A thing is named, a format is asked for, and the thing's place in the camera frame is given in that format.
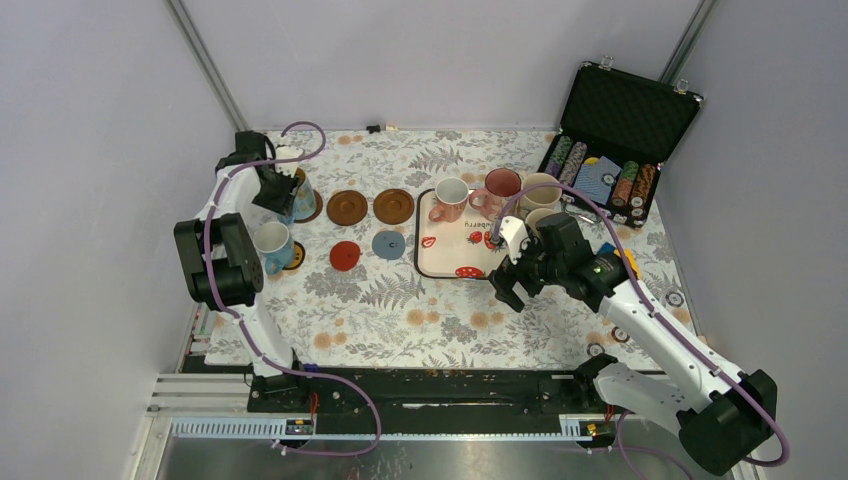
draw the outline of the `tray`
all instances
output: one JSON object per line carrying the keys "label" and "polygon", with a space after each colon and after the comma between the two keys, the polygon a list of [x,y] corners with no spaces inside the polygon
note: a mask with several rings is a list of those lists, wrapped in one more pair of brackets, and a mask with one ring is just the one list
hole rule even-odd
{"label": "tray", "polygon": [[[432,222],[427,215],[434,206],[434,189],[426,190],[418,197],[415,269],[428,278],[485,280],[507,254],[506,244],[494,246],[487,242],[486,234],[494,222],[470,206],[465,208],[462,217],[456,222]],[[464,275],[460,276],[458,269],[463,269]],[[467,276],[471,272],[475,272],[476,276]]]}

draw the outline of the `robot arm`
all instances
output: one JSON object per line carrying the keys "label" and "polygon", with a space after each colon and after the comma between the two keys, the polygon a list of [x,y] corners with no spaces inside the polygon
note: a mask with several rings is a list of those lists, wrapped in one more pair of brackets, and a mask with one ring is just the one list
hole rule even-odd
{"label": "robot arm", "polygon": [[[575,372],[595,399],[633,411],[674,433],[687,453],[716,475],[723,475],[772,435],[750,405],[718,378],[718,372],[709,371],[654,317],[672,319],[672,328],[774,418],[777,386],[768,375],[762,370],[745,374],[674,321],[653,296],[649,296],[653,309],[648,309],[628,281],[626,260],[613,253],[595,255],[577,221],[567,213],[546,217],[537,228],[538,237],[531,237],[521,220],[507,217],[502,222],[501,236],[510,248],[509,256],[489,276],[496,298],[521,311],[524,303],[513,291],[516,283],[531,297],[544,286],[561,286],[627,332],[676,385],[642,375],[603,354]],[[643,292],[649,291],[643,282],[638,284]]]}
{"label": "robot arm", "polygon": [[[177,223],[174,238],[185,274],[186,285],[192,299],[203,302],[210,309],[219,308],[209,285],[206,266],[203,261],[203,221],[210,206],[216,205],[212,220],[211,242],[219,248],[220,258],[212,262],[215,282],[224,305],[237,312],[245,322],[253,343],[265,357],[278,364],[289,366],[294,362],[294,354],[282,335],[279,334],[271,315],[262,299],[264,274],[253,248],[253,241],[245,226],[242,213],[256,204],[271,211],[286,214],[290,212],[297,193],[297,180],[289,175],[277,173],[273,167],[255,167],[241,170],[233,175],[238,165],[265,158],[265,136],[256,132],[236,134],[236,152],[221,159],[216,174],[218,191],[222,182],[228,182],[222,198],[216,200],[214,194],[206,206],[191,220]],[[237,324],[238,317],[221,312],[225,320]],[[265,360],[256,356],[250,348],[248,339],[237,329],[245,349],[250,353],[254,374],[271,377],[279,371],[269,366]]]}

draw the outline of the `blue coaster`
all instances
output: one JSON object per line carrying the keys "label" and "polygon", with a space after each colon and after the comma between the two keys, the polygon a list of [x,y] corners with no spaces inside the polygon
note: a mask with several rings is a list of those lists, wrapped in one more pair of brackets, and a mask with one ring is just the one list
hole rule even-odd
{"label": "blue coaster", "polygon": [[374,235],[371,241],[371,249],[378,257],[386,260],[397,260],[403,256],[406,249],[406,241],[398,232],[380,232]]}

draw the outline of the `brown coaster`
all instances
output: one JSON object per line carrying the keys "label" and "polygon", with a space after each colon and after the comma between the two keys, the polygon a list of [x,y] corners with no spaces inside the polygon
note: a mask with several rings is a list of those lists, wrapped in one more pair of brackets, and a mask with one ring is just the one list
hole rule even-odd
{"label": "brown coaster", "polygon": [[294,259],[292,259],[292,263],[286,265],[283,270],[297,270],[303,265],[303,260],[306,258],[306,249],[303,248],[303,244],[300,242],[294,242]]}
{"label": "brown coaster", "polygon": [[336,225],[356,225],[368,213],[368,200],[355,190],[336,193],[327,202],[327,216]]}
{"label": "brown coaster", "polygon": [[415,200],[405,190],[392,188],[374,199],[374,215],[383,223],[397,225],[415,213]]}
{"label": "brown coaster", "polygon": [[312,192],[315,193],[315,213],[303,220],[295,220],[294,223],[309,223],[318,218],[318,215],[321,215],[321,211],[324,210],[324,199],[321,198],[321,194],[318,193],[318,190],[313,190]]}

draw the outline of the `blue and white mug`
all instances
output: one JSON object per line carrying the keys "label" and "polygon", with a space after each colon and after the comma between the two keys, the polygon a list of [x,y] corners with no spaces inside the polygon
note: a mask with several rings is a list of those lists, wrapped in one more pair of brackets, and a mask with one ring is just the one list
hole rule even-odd
{"label": "blue and white mug", "polygon": [[294,197],[292,211],[288,215],[277,215],[280,223],[291,225],[294,222],[306,220],[315,214],[315,209],[318,208],[318,202],[315,199],[315,190],[312,189],[312,184],[309,183],[309,177],[302,168],[298,168],[295,172],[297,177],[297,193]]}
{"label": "blue and white mug", "polygon": [[265,258],[265,273],[276,275],[294,260],[294,240],[289,228],[280,222],[268,222],[253,236],[253,246]]}

